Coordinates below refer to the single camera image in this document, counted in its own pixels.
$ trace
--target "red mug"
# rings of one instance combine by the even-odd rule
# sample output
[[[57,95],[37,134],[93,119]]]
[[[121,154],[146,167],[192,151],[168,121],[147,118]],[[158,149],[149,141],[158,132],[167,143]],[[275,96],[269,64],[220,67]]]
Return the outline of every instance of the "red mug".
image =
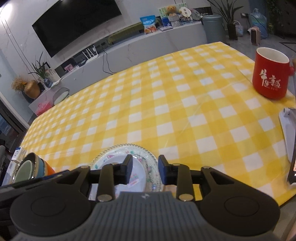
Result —
[[[282,52],[260,47],[257,48],[253,72],[255,90],[269,98],[281,99],[286,95],[289,76],[294,68],[290,67],[289,58]]]

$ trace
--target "dried flower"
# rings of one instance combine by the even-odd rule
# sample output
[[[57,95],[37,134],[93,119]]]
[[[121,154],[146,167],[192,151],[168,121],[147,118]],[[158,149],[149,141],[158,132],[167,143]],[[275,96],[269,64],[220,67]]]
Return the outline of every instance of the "dried flower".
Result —
[[[25,80],[22,76],[18,76],[13,80],[11,88],[15,91],[23,91],[26,84],[27,80]]]

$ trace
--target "trash can lid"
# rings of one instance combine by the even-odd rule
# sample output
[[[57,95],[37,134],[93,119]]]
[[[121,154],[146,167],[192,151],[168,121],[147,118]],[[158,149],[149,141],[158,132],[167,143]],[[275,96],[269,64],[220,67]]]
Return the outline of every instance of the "trash can lid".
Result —
[[[222,19],[222,16],[219,14],[204,15],[202,17],[203,21],[219,21],[220,19]]]

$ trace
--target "snack bag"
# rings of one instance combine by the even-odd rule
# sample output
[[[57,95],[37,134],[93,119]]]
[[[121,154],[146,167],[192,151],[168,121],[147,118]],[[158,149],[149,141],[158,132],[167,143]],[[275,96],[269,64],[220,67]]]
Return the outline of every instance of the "snack bag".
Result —
[[[156,32],[155,15],[142,17],[142,18],[140,18],[140,20],[144,25],[144,33],[145,34]]]

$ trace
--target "plastic water bottle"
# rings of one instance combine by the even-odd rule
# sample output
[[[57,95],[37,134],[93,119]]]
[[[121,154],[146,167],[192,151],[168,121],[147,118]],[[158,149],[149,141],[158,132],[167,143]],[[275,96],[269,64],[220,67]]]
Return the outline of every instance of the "plastic water bottle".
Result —
[[[257,8],[254,9],[253,13],[250,14],[249,20],[251,20],[252,27],[258,27],[261,32],[261,39],[268,37],[267,33],[267,19],[259,12]]]

